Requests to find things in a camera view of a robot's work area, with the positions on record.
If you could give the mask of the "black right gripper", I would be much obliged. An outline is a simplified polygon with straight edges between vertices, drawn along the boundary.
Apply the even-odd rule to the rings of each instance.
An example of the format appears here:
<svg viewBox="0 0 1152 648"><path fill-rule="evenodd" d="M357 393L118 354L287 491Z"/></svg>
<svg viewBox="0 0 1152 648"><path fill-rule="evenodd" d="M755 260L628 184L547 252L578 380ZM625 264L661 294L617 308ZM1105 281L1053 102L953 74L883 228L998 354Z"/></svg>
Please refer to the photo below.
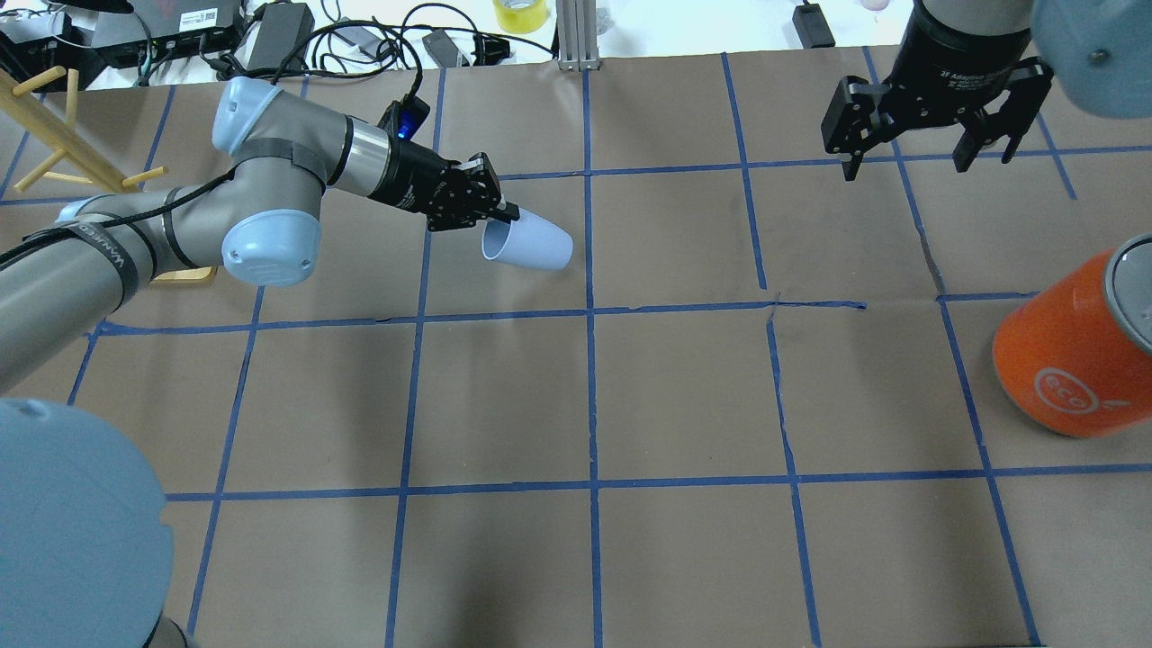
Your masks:
<svg viewBox="0 0 1152 648"><path fill-rule="evenodd" d="M1044 58L1021 60L1031 42L1030 16L1029 9L914 9L884 84L846 76L832 91L820 136L843 179L859 176L877 145L954 122L964 129L953 150L956 172L967 173L980 150L1003 137L1001 164L1011 163L1054 80ZM1005 90L1003 105L988 113L987 104Z"/></svg>

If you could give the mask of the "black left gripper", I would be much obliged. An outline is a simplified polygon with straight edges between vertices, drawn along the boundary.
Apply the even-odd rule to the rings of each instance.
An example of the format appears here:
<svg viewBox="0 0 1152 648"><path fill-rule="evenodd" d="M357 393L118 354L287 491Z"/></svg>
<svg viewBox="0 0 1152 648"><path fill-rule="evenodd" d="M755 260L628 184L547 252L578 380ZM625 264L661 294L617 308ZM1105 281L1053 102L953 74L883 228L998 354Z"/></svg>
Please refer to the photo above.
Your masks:
<svg viewBox="0 0 1152 648"><path fill-rule="evenodd" d="M382 178L371 201L427 218L429 232L468 229L478 221L510 226L521 218L514 202L503 202L500 179L486 153L467 161L444 159L408 140L392 140Z"/></svg>

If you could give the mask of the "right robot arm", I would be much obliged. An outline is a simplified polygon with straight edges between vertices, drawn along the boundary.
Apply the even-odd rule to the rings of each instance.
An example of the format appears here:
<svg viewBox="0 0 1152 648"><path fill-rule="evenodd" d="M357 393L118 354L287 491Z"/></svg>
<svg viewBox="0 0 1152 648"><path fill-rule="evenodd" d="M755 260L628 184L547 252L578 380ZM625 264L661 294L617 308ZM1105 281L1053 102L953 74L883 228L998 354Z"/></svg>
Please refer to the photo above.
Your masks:
<svg viewBox="0 0 1152 648"><path fill-rule="evenodd" d="M960 173L987 148L1011 161L1053 86L1098 118L1149 116L1149 1L914 1L905 20L877 83L863 48L454 71L445 143L488 150L505 174L824 155L852 181L909 137L942 140L935 158Z"/></svg>

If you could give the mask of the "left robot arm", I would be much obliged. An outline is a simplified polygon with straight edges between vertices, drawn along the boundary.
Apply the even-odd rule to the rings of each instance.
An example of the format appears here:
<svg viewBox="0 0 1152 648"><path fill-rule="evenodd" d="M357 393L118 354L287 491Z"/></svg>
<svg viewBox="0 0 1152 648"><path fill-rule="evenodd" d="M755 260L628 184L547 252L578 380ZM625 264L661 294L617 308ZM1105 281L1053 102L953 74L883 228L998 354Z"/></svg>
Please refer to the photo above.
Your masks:
<svg viewBox="0 0 1152 648"><path fill-rule="evenodd" d="M3 253L3 389L131 302L157 276L223 266L291 286L320 254L328 189L473 225L501 205L473 174L412 142L397 105L378 125L267 82L235 78L213 144L230 156L198 187L74 202ZM176 542L160 480L89 410L3 398L3 647L189 645L164 612Z"/></svg>

